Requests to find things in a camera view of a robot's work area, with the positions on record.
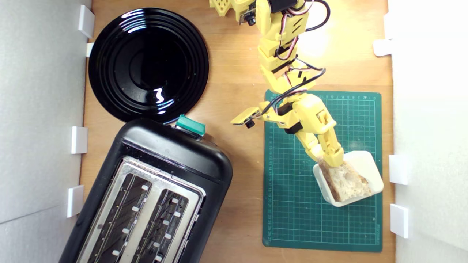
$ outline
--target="white panel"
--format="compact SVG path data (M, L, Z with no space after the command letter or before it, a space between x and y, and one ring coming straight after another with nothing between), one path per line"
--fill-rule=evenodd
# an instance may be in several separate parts
M70 218L80 213L83 208L84 190L84 185L78 185L68 189L66 217Z
M396 263L467 263L468 251L423 233L410 238L396 237Z
M76 222L66 203L0 224L0 262L58 262Z
M390 205L390 231L403 238L408 238L408 208Z
M394 149L410 157L412 167L409 185L395 186L395 202L411 211L409 240L412 233L416 240L397 246L399 262L441 262L434 259L443 257L411 259L468 250L465 10L465 1L392 2L399 25L392 40ZM429 236L445 244L425 243Z
M88 128L72 127L72 154L88 152Z
M79 184L70 127L83 125L88 40L77 30L81 4L1 2L0 199L11 202L0 202L0 222L65 204L67 189Z

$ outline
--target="bread slice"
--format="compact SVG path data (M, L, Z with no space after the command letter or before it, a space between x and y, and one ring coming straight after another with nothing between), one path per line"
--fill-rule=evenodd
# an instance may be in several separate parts
M318 158L318 164L336 202L372 195L368 181L347 162L344 161L339 167L332 167Z

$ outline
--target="black plate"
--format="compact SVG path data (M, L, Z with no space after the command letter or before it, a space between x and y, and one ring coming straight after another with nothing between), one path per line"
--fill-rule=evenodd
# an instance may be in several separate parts
M89 58L89 80L99 103L128 122L176 120L201 97L208 51L197 28L159 8L130 11L109 23Z

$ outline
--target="wooden table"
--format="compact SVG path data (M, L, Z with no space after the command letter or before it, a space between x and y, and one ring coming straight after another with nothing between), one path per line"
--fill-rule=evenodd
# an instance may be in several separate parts
M391 61L389 57L375 57L372 50L373 40L383 38L386 0L329 0L329 4L329 22L319 30L301 35L300 48L309 63L327 68L327 73L317 81L317 89L382 94L385 189L381 253L262 245L263 124L246 129L229 123L245 108L257 105L267 89L259 72L256 52L259 33L255 26L237 25L233 11L219 17L209 8L208 0L93 0L95 37L120 14L141 7L161 7L191 20L206 40L210 77L203 97L187 116L206 124L207 133L230 158L234 176L202 256L203 263L395 262L395 236L389 228L389 204L394 202L394 189L388 181L387 158L393 152ZM323 9L313 8L311 15L320 21ZM84 125L89 128L89 145L82 159L81 184L87 196L123 123L97 102L88 80L84 117Z

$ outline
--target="white bracket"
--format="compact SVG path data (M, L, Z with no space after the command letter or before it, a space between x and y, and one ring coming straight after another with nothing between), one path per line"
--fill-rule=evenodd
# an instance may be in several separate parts
M78 185L68 189L66 217L70 218L80 213L83 208L84 186Z
M93 38L95 16L85 5L80 6L80 19L78 21L78 30L87 38Z
M392 39L395 34L395 23L390 12L383 16L383 27L385 32L385 39L374 40L372 44L374 54L377 57L390 55L393 52Z
M72 154L88 152L88 128L72 127Z
M388 156L390 182L408 185L408 158L401 155Z
M395 204L390 205L390 231L401 236L402 238L408 238L408 221L408 208Z
M86 48L86 57L89 58L91 56L91 50L93 49L94 42L93 43L88 43L88 46Z

